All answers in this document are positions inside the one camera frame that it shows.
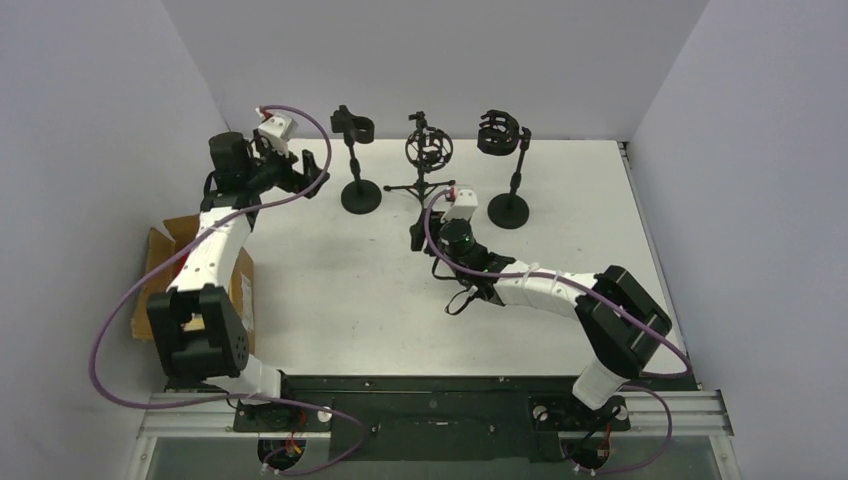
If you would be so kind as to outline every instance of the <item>purple cable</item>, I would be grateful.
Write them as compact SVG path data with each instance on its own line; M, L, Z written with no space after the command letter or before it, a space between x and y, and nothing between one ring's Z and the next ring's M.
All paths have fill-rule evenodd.
M315 118L313 118L312 116L310 116L306 112L299 110L297 108L287 107L285 105L267 105L267 106L264 106L264 107L259 107L259 110L263 113L266 112L267 110L284 110L284 111L287 111L287 112L291 112L291 113L295 113L297 115L300 115L303 118L309 120L309 122L311 122L313 125L315 125L315 127L321 133L321 136L324 138L324 142L327 144L327 161L324 163L324 169L321 171L321 173L318 174L318 177L315 179L315 181L312 182L311 184L309 184L308 187L304 188L300 192L298 192L298 193L296 193L296 194L294 194L290 197L284 198L282 200L278 200L276 202L270 202L270 203L265 203L265 204L261 204L261 205L254 205L254 206L251 206L251 207L243 208L241 210L237 210L237 211L227 215L226 217L222 218L221 220L218 220L217 222L215 222L215 224L212 225L212 227L210 227L206 231L202 232L200 235L197 236L197 238L192 240L188 245L183 247L179 252L175 253L171 258L162 262L161 265L159 265L158 267L156 267L153 270L151 270L150 272L148 272L146 275L141 277L141 279L139 281L137 281L132 287L130 287L130 289L127 291L127 293L125 293L121 297L121 299L118 301L118 304L115 306L115 308L113 308L112 311L109 313L109 316L106 317L106 321L103 323L103 326L100 327L100 331L97 333L97 336L94 339L94 343L91 346L91 352L88 355L88 378L89 378L89 380L91 380L91 385L94 387L95 390L97 390L97 393L99 393L101 396L103 396L106 400L109 400L110 402L112 402L116 405L120 405L120 406L126 407L126 408L134 408L134 409L141 409L141 410L163 410L163 409L166 409L166 408L188 407L188 406L191 406L191 405L199 405L201 403L215 402L215 401L226 400L226 399L245 398L245 397L248 396L248 395L245 395L245 394L213 395L213 396L209 396L209 397L205 397L205 398L201 398L201 399L183 400L183 401L180 401L180 402L171 402L171 403L138 403L138 402L132 402L132 401L129 401L129 400L124 400L122 398L117 397L112 392L106 390L106 387L103 386L103 383L100 381L100 378L97 376L97 352L100 350L100 344L103 342L103 337L106 334L106 330L109 328L110 325L112 325L112 322L114 322L115 318L118 316L118 312L121 311L121 309L124 307L124 305L127 304L127 302L130 300L130 298L132 298L135 295L135 293L145 283L150 281L151 278L162 273L166 268L168 268L169 266L174 264L177 261L177 259L182 258L184 255L188 254L195 247L197 247L197 245L199 245L201 242L203 242L203 240L205 240L206 237L211 235L212 232L215 231L215 229L217 229L221 225L224 225L225 223L229 222L230 220L238 217L239 215L244 215L246 213L256 212L256 211L263 210L263 209L266 209L266 208L276 207L276 206L279 206L279 205L285 205L286 203L289 203L289 202L293 202L294 200L297 200L298 198L305 196L306 194L308 194L312 190L315 190L316 188L318 188L319 185L321 185L321 182L324 180L324 177L327 174L327 169L330 167L330 161L332 160L332 157L333 157L333 149L332 149L332 146L330 145L330 136L327 135L326 130L324 130L324 128L321 126L320 123L318 123L317 120L315 120ZM367 435L367 431L366 431L365 426L362 424L362 422L360 422L356 418L354 418L354 417L352 417L352 416L350 416L350 415L348 415L344 412L340 412L338 410L333 410L332 408L322 407L322 406L318 406L318 405L312 405L310 403L298 402L296 400L287 400L287 399L283 399L283 398L270 398L270 397L264 397L264 396L253 396L251 398L255 398L255 399L261 400L261 401L279 403L279 404L282 404L282 405L290 405L290 406L293 406L293 407L305 408L305 409L308 409L308 410L324 411L324 412L327 412L327 413L331 413L335 416L338 416L340 418L343 418L345 420L353 422L354 424L356 424L362 430L362 437L359 439L359 441L354 446L352 446L351 448L344 451L341 455L327 461L326 463L323 463L323 464L318 465L318 466L313 467L313 468L309 468L307 470L301 470L301 471L291 472L291 473L281 472L283 475L299 476L299 475L307 475L309 473L314 473L314 472L317 472L319 470L323 470L327 467L335 465L336 463L338 463L341 460L343 460L344 458L346 458L348 455L350 455L351 453L356 451L356 449L358 449L360 446L362 446L362 443L365 441L365 438L366 438L366 435Z
M628 466L625 466L625 467L616 467L616 468L610 468L610 469L595 470L595 475L615 475L617 473L627 473L627 472L632 472L633 470L638 470L640 468L647 467L648 465L653 463L654 460L660 458L660 456L663 453L665 453L666 450L668 450L668 447L671 446L671 409L668 407L668 403L666 403L665 399L662 398L657 392L651 390L650 388L636 387L636 386L633 386L633 385L624 385L623 387L621 387L621 389L622 390L629 390L631 392L647 393L648 395L656 398L657 401L659 401L662 404L663 409L665 409L665 416L668 419L668 429L665 432L665 440L663 440L663 444L660 445L660 448L658 448L657 451L654 452L653 455L642 460L641 462L634 463L633 465L628 465ZM571 460L571 463L574 463L575 465L577 465L577 463L573 459ZM583 466L580 466L580 465L577 465L577 468L580 469L580 471L584 472L584 473L591 473L592 472L592 470L585 468Z
M439 192L439 193L437 193L436 195L433 196L433 199L430 200L430 204L427 205L427 212L426 212L427 218L429 218L430 215L432 214L433 206L436 204L436 201L439 198L446 196L449 192L450 192L450 189L445 189L445 190L442 190L441 192ZM424 222L424 235L427 237L427 245L430 247L430 250L432 250L433 253L436 254L436 256L439 258L439 260L445 262L451 269L453 269L455 271L462 272L462 273L465 273L465 274L468 274L468 275L485 277L485 278L524 278L525 274L522 273L522 272L518 272L518 273L480 272L480 271L477 271L477 270L471 270L470 268L465 268L462 265L458 265L458 264L454 263L450 258L447 257L447 255L445 255L444 253L439 251L438 248L436 248L436 243L433 241L433 237L430 234L430 222L426 222L426 221ZM626 310L624 310L623 308L616 305L612 300L606 298L605 296L603 296L600 293L592 290L589 287L586 287L584 285L581 285L581 284L575 282L574 280L571 280L571 279L568 279L568 278L563 278L563 277L560 277L560 276L556 276L552 273L530 272L529 276L548 278L548 279L551 279L551 280L555 280L557 282L568 285L569 287L576 288L577 290L580 290L581 292L585 293L586 295L589 295L590 297L594 298L595 300L597 300L597 301L603 303L604 305L606 305L607 307L609 307L613 312L617 313L621 318L630 322L634 327L645 332L646 335L648 335L649 337L653 338L654 340L658 341L659 343L661 343L662 345L667 347L675 355L677 355L677 357L680 358L680 360L683 361L684 365L686 365L686 370L684 370L682 372L677 372L677 373L648 373L648 372L643 372L642 373L643 377L683 378L683 377L688 377L689 375L692 374L692 364L689 362L689 359L686 358L685 353L683 353L679 348L674 346L673 343L669 342L668 339L666 339L665 337L663 337L659 333L655 332L653 329L649 328L647 325L645 325L642 322L640 322L639 320L637 320L636 317L634 317L633 315L630 315L629 313L627 313Z

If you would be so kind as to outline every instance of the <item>purple hose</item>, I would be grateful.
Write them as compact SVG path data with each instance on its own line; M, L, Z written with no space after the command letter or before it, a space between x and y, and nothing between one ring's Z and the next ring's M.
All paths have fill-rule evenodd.
M623 387L621 387L621 389L622 390L629 390L631 392L647 393L648 395L656 398L657 401L659 401L662 404L663 409L665 409L665 416L668 419L668 429L665 432L665 440L663 440L663 444L660 445L660 448L658 448L657 451L654 452L653 455L642 460L641 462L634 463L633 465L628 465L628 466L625 466L625 467L616 467L616 468L610 468L610 469L595 470L595 475L615 475L617 473L627 473L627 472L632 472L633 470L638 470L640 468L647 467L648 465L653 463L654 460L660 458L660 456L663 453L665 453L666 450L668 450L668 447L671 446L671 409L668 407L668 403L666 403L665 399L663 399L657 392L651 390L650 388L635 387L635 386L632 386L632 385L624 385ZM580 465L577 465L577 468L580 469L580 471L584 472L584 473L591 473L592 472L588 468L582 467Z
M324 180L324 177L327 175L327 170L330 167L330 161L332 160L332 157L333 157L333 149L332 149L332 146L330 145L330 137L329 137L329 135L327 135L326 130L324 130L324 128L321 126L320 123L318 123L317 120L315 120L315 118L313 118L312 116L310 116L309 114L307 114L304 111L298 110L297 108L287 107L285 105L267 105L267 106L264 106L264 107L260 107L260 111L262 111L263 113L267 110L284 110L284 111L287 111L287 112L295 113L295 114L300 115L303 118L309 120L309 122L311 122L313 125L315 125L315 127L318 129L318 131L321 132L321 136L324 138L324 142L327 144L327 161L324 163L324 169L321 171L320 174L318 174L318 177L315 179L315 181L312 182L308 187L306 187L305 189L301 190L300 192L298 192L298 193L296 193L296 194L294 194L290 197L284 198L282 200L278 200L276 202L265 203L265 204L262 204L262 205L254 205L254 206L251 206L251 207L243 208L243 209L237 210L237 211L227 215L226 217L222 218L221 220L215 222L215 224L212 225L212 227L206 229L206 231L204 231L200 235L198 235L197 238L192 240L188 245L183 247L179 252L175 253L171 258L165 260L161 265L159 265L158 267L156 267L153 270L151 270L150 272L148 272L146 275L141 277L141 279L139 281L137 281L132 287L130 287L130 289L127 291L127 293L125 293L121 297L121 299L118 301L118 304L115 305L115 308L113 308L112 311L109 313L109 316L106 317L106 321L103 323L103 326L100 327L100 331L97 333L97 336L94 339L94 343L91 346L91 352L88 355L88 378L89 378L89 380L91 380L91 384L92 384L92 386L94 386L94 389L97 390L97 393L102 395L104 398L106 398L110 402L112 402L116 405L120 405L122 407L126 407L126 408L135 408L135 409L141 409L141 410L162 410L162 409L166 409L166 408L188 407L188 406L191 406L191 405L198 405L198 404L207 403L207 402L215 402L215 401L219 401L219 400L245 398L245 397L248 396L248 395L245 395L245 394L213 395L213 396L205 397L205 398L201 398L201 399L183 400L183 401L180 401L180 402L171 402L171 403L138 403L138 402L132 402L132 401L129 401L129 400L124 400L122 398L117 397L112 392L106 390L106 387L103 386L103 383L100 381L100 378L98 378L98 376L97 376L97 352L100 350L100 344L103 342L103 337L106 334L106 330L109 328L110 325L112 325L112 322L114 322L115 318L118 316L118 312L121 311L121 309L124 307L124 305L127 304L127 302L130 300L130 298L132 298L135 295L135 293L138 292L138 290L145 283L150 281L151 278L160 274L166 268L168 268L169 266L174 264L177 261L177 259L182 258L184 255L186 255L187 253L192 251L195 247L197 247L197 245L199 245L203 240L205 240L206 237L211 235L212 232L215 231L216 228L220 227L221 225L224 225L225 223L227 223L230 220L238 217L239 215L244 215L244 214L250 213L250 212L256 212L256 211L263 210L263 209L266 209L266 208L276 207L276 206L279 206L279 205L285 205L286 203L292 202L294 200L297 200L298 198L305 196L306 194L308 194L312 190L315 190L316 188L318 188L319 185L321 185L321 182ZM360 437L359 441L356 442L356 444L354 444L352 447L350 447L349 449L344 451L341 455L329 460L326 463L323 463L323 464L318 465L318 466L313 467L313 468L309 468L307 470L301 470L301 471L296 471L296 472L291 472L291 473L281 472L283 475L287 475L287 476L306 475L306 474L309 474L309 473L317 472L319 470L323 470L323 469L330 467L332 465L335 465L336 463L340 462L341 460L346 458L348 455L350 455L351 453L356 451L356 449L358 449L360 446L362 446L362 443L365 441L366 435L368 433L367 429L362 424L362 422L360 422L356 418L354 418L354 417L352 417L352 416L350 416L350 415L348 415L344 412L340 412L338 410L333 410L333 409L327 408L327 407L322 407L322 406L318 406L318 405L312 405L312 404L309 404L309 403L298 402L296 400L287 400L287 399L282 399L282 398L270 398L270 397L264 397L264 396L253 396L251 398L261 400L261 401L266 401L266 402L279 403L279 404L282 404L282 405L290 405L290 406L293 406L293 407L305 408L305 409L308 409L308 410L325 411L325 412L331 413L335 416L338 416L340 418L343 418L345 420L348 420L350 422L353 422L354 424L356 424L362 430L362 437Z
M445 189L445 190L442 190L441 192L439 192L439 193L437 193L436 195L433 196L433 199L430 200L430 204L427 205L427 212L426 212L427 218L429 218L430 214L433 212L433 206L436 204L436 201L439 198L446 196L448 194L448 192L450 192L450 189ZM447 257L447 255L445 255L444 253L439 251L439 249L436 247L436 243L433 241L433 237L430 234L430 222L427 222L427 221L424 222L424 235L427 237L427 245L430 247L430 250L432 250L433 253L436 254L436 256L439 258L439 260L445 262L451 269L453 269L455 271L462 272L462 273L465 273L465 274L468 274L468 275L485 277L485 278L524 278L525 274L521 273L521 272L518 272L518 273L480 272L480 271L477 271L477 270L471 270L470 268L465 268L462 265L458 265L458 264L454 263L450 258ZM619 307L618 305L616 305L615 303L613 303L611 300L604 297L600 293L592 290L589 287L581 285L581 284L579 284L579 283L577 283L573 280L570 280L568 278L558 277L558 276L556 276L552 273L530 272L530 276L531 277L549 278L551 280L556 280L557 282L568 285L569 287L576 288L577 290L580 290L581 292L585 293L586 295L589 295L590 297L594 298L595 300L603 303L604 305L606 305L607 307L612 309L613 312L617 313L621 318L630 322L634 327L645 332L646 335L648 335L649 337L653 338L654 340L656 340L659 343L666 346L675 355L677 355L677 357L680 358L680 360L682 360L683 364L686 366L686 370L684 370L682 372L677 372L677 373L648 373L648 372L643 372L642 376L651 377L651 378L683 378L683 377L688 377L689 375L692 374L692 364L689 362L689 359L686 357L685 353L683 353L679 348L675 347L674 344L669 342L665 337L663 337L659 333L655 332L653 329L649 328L647 325L645 325L642 322L640 322L639 320L637 320L633 315L630 315L629 313L627 313L626 310Z

